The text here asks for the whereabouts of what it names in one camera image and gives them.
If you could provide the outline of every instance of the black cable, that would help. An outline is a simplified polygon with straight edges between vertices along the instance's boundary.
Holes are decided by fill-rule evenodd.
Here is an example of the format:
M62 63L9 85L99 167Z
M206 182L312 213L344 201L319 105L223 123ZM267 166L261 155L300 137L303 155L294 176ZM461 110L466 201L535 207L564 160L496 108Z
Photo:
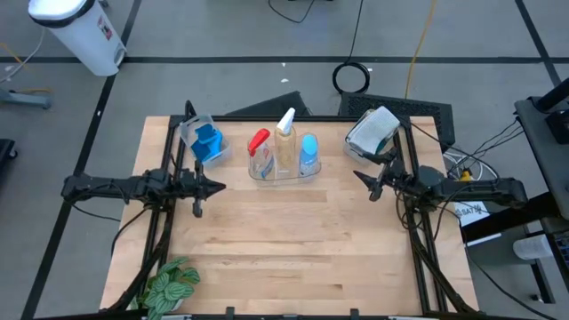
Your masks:
M443 207L441 208L441 212L438 214L438 221L437 221L437 228L435 229L435 235L433 236L433 241L437 240L437 236L438 236L438 231L441 228L441 221L443 220L443 213L446 209L446 206L452 202L452 200L456 197L456 195L459 194L459 192L461 192L462 190L464 190L465 188L469 188L470 186L464 186L462 188L459 188L458 190L454 191L451 196L448 197L448 200L446 200L445 204L443 205Z
M178 165L176 164L176 160L174 160L174 156L172 154L170 154L170 161L172 161L172 165L174 166L174 169L176 170L176 172L180 172L178 170Z
M501 140L501 139L500 139L500 140L498 140L494 145L492 145L491 147L488 147L488 148L486 148L486 149L484 149L484 150L480 150L480 151L478 151L478 153L482 153L481 157L482 157L482 156L485 156L485 155L486 155L486 152L488 152L489 150L492 150L493 148L497 148L497 147L503 145L504 143L509 142L510 140L515 139L515 138L518 137L520 134L524 133L524 130L522 130L521 132L516 132L516 135L514 135L513 137L510 137L510 136L511 136L512 134L514 134L514 133L515 133L515 132L512 132L512 133L509 134L508 136L502 137L503 139L506 139L506 138L508 138L508 139L506 139L506 140Z
M401 121L401 122L407 123L408 125L410 124L410 125L414 126L415 128L417 128L417 130L419 130L420 132L425 133L425 135L427 135L429 138L431 138L432 140L434 140L434 141L436 141L436 142L442 144L443 146L446 146L447 148L450 148L450 149L452 149L452 150L454 150L454 151L458 151L458 152L460 152L460 153L462 153L462 154L464 154L464 155L466 155L466 156L470 156L471 158L473 158L473 159L475 159L475 160L481 162L482 164L486 164L486 165L488 166L488 168L490 168L490 169L492 169L494 172L496 172L496 176L497 176L496 178L497 178L497 179L500 178L500 174L499 174L491 165L489 165L487 162L480 160L480 158L478 158L478 157L476 157L476 156L474 156L474 155L471 155L471 154L468 153L468 152L462 151L462 150L460 150L459 148L455 148L455 147L453 147L453 146L451 146L451 145L449 145L449 144L447 144L447 143L444 143L444 142L440 141L439 139L433 137L430 133L424 131L424 130L421 129L417 124L414 124L414 123L411 122L411 121L406 121L406 120L404 120L404 119L402 119L402 118L400 118L400 117L397 117L397 119L399 119L399 121Z
M306 13L304 13L304 17L302 17L301 20L294 20L294 19L292 19L292 18L289 18L289 17L285 16L284 14L282 14L281 12L279 12L277 9L275 9L275 7L273 7L273 4L272 4L270 1L271 1L271 0L268 0L268 1L267 1L268 6L269 6L270 9L271 9L272 11L274 11L276 14L278 14L279 16L281 16L281 17L283 17L283 18L289 20L290 22L294 22L294 23L301 24L301 23L306 19L306 17L309 15L310 9L312 9L312 4L314 4L314 2L315 2L316 0L312 0L312 2L311 2L310 5L309 5L309 8L306 10Z
M370 87L370 79L371 79L370 71L363 64L361 64L359 62L350 62L350 60L352 59L352 54L354 53L354 46L356 44L356 38L357 38L357 30L359 29L359 20L362 16L362 7L363 6L364 6L364 0L360 0L359 11L357 12L356 30L354 31L354 37L352 38L352 47L349 50L349 56L346 59L346 61L344 61L344 63L342 63L338 67L336 67L336 69L332 73L332 84L334 86L334 89L336 89L336 91L339 94L343 94L345 91L343 91L338 86L337 77L338 77L338 73L340 72L340 70L342 70L345 67L354 67L354 68L362 71L362 73L364 74L364 77L365 77L364 86L362 86L358 90L354 91L355 93L364 93Z
M456 217L456 219L459 221L459 226L460 226L460 228L461 228L462 238L463 238L463 239L466 239L466 236L464 235L464 231L462 230L461 217L459 217L455 212L452 212L452 211L450 211L450 210L448 210L448 209L445 209L444 207L441 208L441 212L442 212L442 211L448 211L448 212L451 213L454 217ZM543 318L545 318L545 319L548 319L548 320L556 320L556 318L554 318L554 317L552 317L552 316L548 316L548 315L543 314L542 312L540 312L540 311L538 311L538 310L536 310L536 309L534 309L534 308L529 307L529 306L526 305L524 302L522 302L520 299L514 297L513 294L511 294L511 293L507 292L506 290L504 290L482 267L480 267L480 265L479 265L476 261L474 261L474 259L472 259L472 257L470 257L469 248L468 248L468 247L465 247L465 248L464 248L464 252L465 252L465 254L466 254L467 259L470 260L470 262L472 262L475 266L477 266L477 268L486 276L486 278L488 278L488 280L490 280L490 282L491 282L500 292L502 292L504 295L506 295L508 298L512 299L514 302L516 302L516 303L517 303L518 305L520 305L522 308L525 308L526 310L528 310L528 311L534 313L534 314L537 315L537 316L541 316L541 317L543 317Z
M148 210L147 208L142 209L141 212L137 213L132 219L130 219L128 222L126 222L124 224L124 226L122 226L120 229L118 229L118 232L116 232L115 238L113 238L113 244L110 247L110 255L111 256L113 255L113 252L115 251L116 240L118 240L118 237L121 235L121 233L123 233L123 231L126 229L126 227L130 226L135 220L137 220L147 210Z
M121 221L121 220L119 220L119 219L117 219L117 218L105 217L105 216L101 216L101 215L99 215L99 214L90 213L90 212L88 212L88 211L85 211L85 210L79 208L78 206L76 206L76 205L74 205L74 204L72 204L72 203L69 203L69 204L71 204L71 206L74 207L77 211L79 211L79 212L81 212L81 213L84 213L84 214L86 214L86 215L92 216L92 217L94 217L94 218L99 218L99 219L104 219L104 220L113 220L113 221L116 221L116 222L120 222L120 221Z
M513 123L511 123L510 125L508 125L508 126L507 126L504 130L502 130L500 133L498 133L498 134L494 135L492 138L490 138L490 139L484 141L484 142L480 145L480 147L478 147L472 154L475 155L486 143L488 143L488 142L490 142L490 141L492 141L492 140L494 140L494 139L500 137L504 132L506 132L509 128L511 128L512 126L514 126L516 123L517 123L517 119L515 119ZM454 164L454 165L451 167L451 169L450 169L446 174L449 174L449 172L452 172L455 168L457 168L459 165L463 164L463 163L466 162L467 160L468 160L467 157L464 158L464 159L462 159L462 160L460 160L457 164Z
M118 189L118 192L120 192L121 197L123 198L124 203L125 203L125 204L128 204L128 203L129 203L129 198L128 198L128 196L126 196L126 193L124 192L124 190L123 190L122 188L120 188L119 186L117 186L117 184L114 183L114 182L110 182L110 183L107 183L107 184L103 184L103 185L94 187L94 188L91 189L91 191L96 190L96 189L100 189L100 188L105 188L105 187L113 187L113 188ZM86 210L84 210L84 209L79 208L79 207L75 204L75 202L76 202L77 199L81 198L81 196L83 196L85 192L81 193L80 195L78 195L77 197L75 197L75 198L74 198L73 200L71 200L71 201L66 201L66 200L64 200L64 201L67 202L68 204L70 204L72 207L74 207L77 211L79 211L79 212L81 212L81 213L84 213L84 214L86 214L86 215L88 215L88 216L91 216L91 217L93 217L93 218L99 218L99 219L104 219L104 220L112 220L112 221L116 221L116 222L120 222L120 221L121 221L120 219L117 219L117 218L102 216L102 215L95 214L95 213L91 213L91 212L88 212L88 211L86 211Z
M514 302L516 302L522 308L534 313L537 316L541 316L541 317L548 319L548 320L556 320L556 318L554 318L553 316L548 316L548 315L546 315L546 314L544 314L544 313L542 313L542 312L540 312L534 308L531 308L530 306L528 306L524 302L522 302L520 299L514 297L513 294L504 290L494 279L492 279L492 277L484 269L482 269L482 267L480 267L480 265L476 261L474 261L474 259L472 259L472 257L470 257L468 248L465 248L464 252L466 253L466 257L470 260L470 262L472 262L475 266L477 266L477 268L480 269L480 271L486 276L486 278L488 278L488 280L490 280L490 282L496 287L496 289L500 290L500 292L502 292L508 298L512 299Z
M415 227L414 227L414 228L409 227L409 223L407 223L407 221L405 221L405 216L407 215L407 212L406 212L406 213L403 213L403 215L402 215L402 214L401 214L401 211L399 210L399 201L401 200L400 196L401 196L402 191L399 191L399 193L397 193L397 191L394 190L394 192L395 192L395 197L396 197L396 200L395 200L395 210L396 210L396 213L397 213L397 217L399 218L399 222L401 222L401 227L403 227L403 229L405 229L405 230L415 230L415 229L419 229L419 230L421 230L421 231L424 232L425 229L422 228L422 226L421 226L421 224L423 223L422 217L421 217L421 219L419 220L419 222L417 222L417 223L415 224Z

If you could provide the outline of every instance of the green leaf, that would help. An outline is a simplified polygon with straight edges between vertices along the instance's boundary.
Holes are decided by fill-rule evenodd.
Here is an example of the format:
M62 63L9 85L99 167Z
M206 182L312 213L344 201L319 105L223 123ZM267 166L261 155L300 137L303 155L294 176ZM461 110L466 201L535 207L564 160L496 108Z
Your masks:
M172 310L174 308L174 306L176 305L176 302L177 301L171 301L171 300L163 299L163 300L160 300L154 308L156 309L157 313L164 314L164 313Z
M199 284L201 280L195 268L187 268L181 272L182 279L191 284Z
M142 307L144 305L144 300L146 298L148 298L148 295L150 294L150 290L146 290L144 293L142 293L142 295L136 300L139 304L139 308Z
M164 296L168 300L177 301L186 291L186 287L179 283L170 283L164 289Z
M160 320L162 319L162 314L156 312L155 308L152 308L148 311L148 320Z
M156 281L156 276L151 276L146 282L147 288L152 288L152 284Z
M165 272L168 272L170 270L173 270L175 268L177 268L180 264L182 263L186 263L188 262L188 258L187 257L178 257L166 264L164 264L159 270L158 270L158 274L163 274Z
M129 307L131 307L131 310L137 310L139 308L139 302L136 300L136 298L133 298L131 300Z
M144 305L149 308L154 307L156 305L156 302L158 301L159 296L160 293L155 292L154 290L150 291L148 297L144 300Z
M170 281L178 281L181 277L181 270L180 268L176 268L168 272L170 274Z
M191 296L192 294L194 294L194 288L190 284L182 283L181 285L184 286L184 293L181 295L180 298L186 299L189 298L189 296Z
M152 285L152 290L156 292L161 292L164 290L164 288L168 285L169 282L170 282L170 275L162 274L160 276L157 276L156 281Z

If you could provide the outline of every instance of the blue object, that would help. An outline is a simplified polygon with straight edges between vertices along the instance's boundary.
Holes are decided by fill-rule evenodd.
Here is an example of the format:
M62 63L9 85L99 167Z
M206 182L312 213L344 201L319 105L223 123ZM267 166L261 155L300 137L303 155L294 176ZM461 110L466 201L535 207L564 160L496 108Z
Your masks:
M211 124L205 124L196 129L197 140L192 144L194 156L200 162L205 162L221 153L223 135Z
M201 144L206 144L215 139L215 133L217 130L213 128L211 124L204 124L196 129L197 140Z
M318 142L317 137L307 134L302 138L301 156L299 159L299 174L306 176L316 173L318 164Z
M194 152L194 156L196 156L196 159L200 162L210 157L210 149L207 145L199 143L198 140L192 144L192 152Z

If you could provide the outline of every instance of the butcher block tabletop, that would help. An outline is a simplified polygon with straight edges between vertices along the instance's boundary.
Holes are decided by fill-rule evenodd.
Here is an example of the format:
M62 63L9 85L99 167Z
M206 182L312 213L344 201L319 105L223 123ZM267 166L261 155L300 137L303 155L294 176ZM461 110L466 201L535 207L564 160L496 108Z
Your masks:
M411 119L437 136L432 117ZM146 119L133 174L160 167L168 123L168 116ZM168 260L189 257L182 267L196 268L202 281L175 313L224 314L235 307L242 315L348 315L351 308L361 315L421 314L409 234L397 217L394 193L385 187L381 199L370 202L352 171L377 176L380 167L362 166L342 151L354 123L294 123L298 136L317 136L322 170L310 183L279 187L259 187L249 177L246 150L258 129L273 131L276 123L216 124L233 155L205 175L227 188L202 202L201 219L192 214L193 199L176 203ZM413 137L420 164L444 171L438 142L415 129ZM184 158L193 170L187 150ZM127 205L122 224L140 209L140 203ZM114 303L140 270L149 221L145 213L119 237L102 308ZM451 214L443 216L436 246L441 270L477 308L460 228ZM427 269L425 274L436 309L432 277Z

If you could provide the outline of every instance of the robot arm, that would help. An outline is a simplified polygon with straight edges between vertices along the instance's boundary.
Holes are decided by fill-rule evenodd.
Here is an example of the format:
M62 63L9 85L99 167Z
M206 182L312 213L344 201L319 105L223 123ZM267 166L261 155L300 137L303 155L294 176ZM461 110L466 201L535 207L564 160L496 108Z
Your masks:
M412 176L405 172L403 162L395 159L395 153L395 148L392 148L385 155L365 155L370 161L383 164L378 178L354 171L371 192L371 201L377 201L383 186L387 185L410 196L419 209L428 212L446 201L491 201L512 208L521 208L527 203L524 185L519 180L455 181L424 165L419 168L417 176Z
M92 197L104 197L138 200L145 205L162 205L168 199L184 199L193 197L193 213L201 218L200 201L222 191L226 186L204 176L203 166L196 162L196 169L182 169L179 177L173 177L164 169L144 172L141 176L127 179L111 179L92 177L85 173L69 176L65 179L61 195L74 203Z

